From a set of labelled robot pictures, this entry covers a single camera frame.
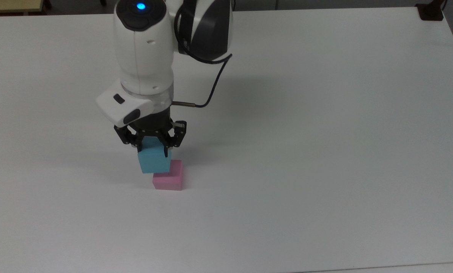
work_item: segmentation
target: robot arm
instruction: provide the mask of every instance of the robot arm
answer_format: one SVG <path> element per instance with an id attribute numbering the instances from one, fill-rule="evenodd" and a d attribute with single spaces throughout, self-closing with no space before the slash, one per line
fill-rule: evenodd
<path id="1" fill-rule="evenodd" d="M 144 136 L 157 137 L 166 156 L 167 149 L 181 144 L 186 122 L 173 122 L 170 117 L 173 53 L 212 61 L 227 52 L 231 24 L 230 0 L 117 3 L 113 36 L 120 78 L 96 101 L 124 144 L 140 151 Z M 134 135 L 128 126 L 136 131 Z M 171 129 L 174 136 L 168 133 Z"/>

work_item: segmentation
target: black cable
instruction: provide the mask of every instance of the black cable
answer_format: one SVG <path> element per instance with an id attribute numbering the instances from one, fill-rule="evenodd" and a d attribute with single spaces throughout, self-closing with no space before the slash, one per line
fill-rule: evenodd
<path id="1" fill-rule="evenodd" d="M 200 57 L 194 55 L 193 53 L 191 53 L 184 45 L 183 43 L 181 43 L 181 39 L 179 38 L 179 34 L 178 34 L 178 19 L 179 19 L 179 16 L 181 14 L 181 12 L 183 11 L 183 6 L 181 5 L 181 7 L 178 9 L 177 13 L 176 13 L 176 16 L 174 18 L 174 35 L 176 36 L 176 40 L 178 41 L 178 46 L 180 46 L 183 51 L 190 55 L 193 59 L 199 61 L 199 62 L 202 62 L 204 64 L 220 64 L 220 63 L 223 63 L 220 71 L 218 71 L 218 74 L 216 75 L 216 79 L 215 79 L 215 82 L 213 84 L 213 87 L 211 88 L 211 92 L 209 93 L 209 97 L 208 99 L 206 100 L 206 102 L 204 104 L 193 104 L 193 103 L 190 103 L 190 102 L 173 102 L 172 105 L 180 105 L 180 106 L 185 106 L 185 107 L 197 107 L 197 108 L 203 108 L 205 106 L 207 106 L 209 104 L 209 101 L 211 100 L 211 98 L 213 97 L 213 93 L 215 92 L 215 88 L 216 88 L 216 84 L 218 83 L 218 80 L 220 79 L 220 76 L 223 72 L 223 69 L 225 68 L 225 66 L 227 65 L 228 63 L 228 60 L 230 60 L 230 58 L 233 56 L 232 54 L 228 55 L 227 57 L 219 60 L 219 61 L 209 61 L 209 60 L 204 60 L 204 59 L 201 59 Z"/>

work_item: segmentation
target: stacked blocks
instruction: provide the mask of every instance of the stacked blocks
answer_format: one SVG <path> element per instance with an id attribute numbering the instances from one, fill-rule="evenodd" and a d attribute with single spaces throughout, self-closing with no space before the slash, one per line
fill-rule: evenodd
<path id="1" fill-rule="evenodd" d="M 152 184 L 156 190 L 182 190 L 183 164 L 181 160 L 171 160 L 168 173 L 154 173 Z"/>
<path id="2" fill-rule="evenodd" d="M 155 137 L 142 140 L 142 151 L 137 153 L 142 173 L 167 173 L 171 166 L 171 150 L 164 157 L 164 145 Z"/>

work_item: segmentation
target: black bracket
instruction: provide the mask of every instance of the black bracket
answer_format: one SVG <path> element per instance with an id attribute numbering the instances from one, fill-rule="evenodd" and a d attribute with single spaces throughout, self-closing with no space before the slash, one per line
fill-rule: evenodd
<path id="1" fill-rule="evenodd" d="M 429 4 L 417 4 L 417 10 L 419 10 L 419 16 L 422 21 L 442 21 L 444 15 L 440 6 L 444 3 L 444 0 L 433 0 Z"/>
<path id="2" fill-rule="evenodd" d="M 132 123 L 129 126 L 136 131 L 136 134 L 133 134 L 127 126 L 119 128 L 114 126 L 113 129 L 116 131 L 117 135 L 119 135 L 120 140 L 124 144 L 130 144 L 134 147 L 137 147 L 137 152 L 142 151 L 142 140 L 144 137 L 156 137 L 158 140 L 164 145 L 164 156 L 168 157 L 168 149 L 170 147 L 179 147 L 181 142 L 183 142 L 183 138 L 186 134 L 186 125 L 185 121 L 176 121 L 173 122 L 171 119 L 170 126 L 166 128 L 157 129 L 155 131 L 147 131 L 137 128 Z M 174 135 L 169 135 L 169 130 L 174 130 Z"/>

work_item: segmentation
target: pink cube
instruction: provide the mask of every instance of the pink cube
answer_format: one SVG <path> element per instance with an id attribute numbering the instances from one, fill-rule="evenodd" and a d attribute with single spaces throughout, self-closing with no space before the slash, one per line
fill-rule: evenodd
<path id="1" fill-rule="evenodd" d="M 183 163 L 181 160 L 171 160 L 169 173 L 154 173 L 152 184 L 156 190 L 182 190 Z"/>

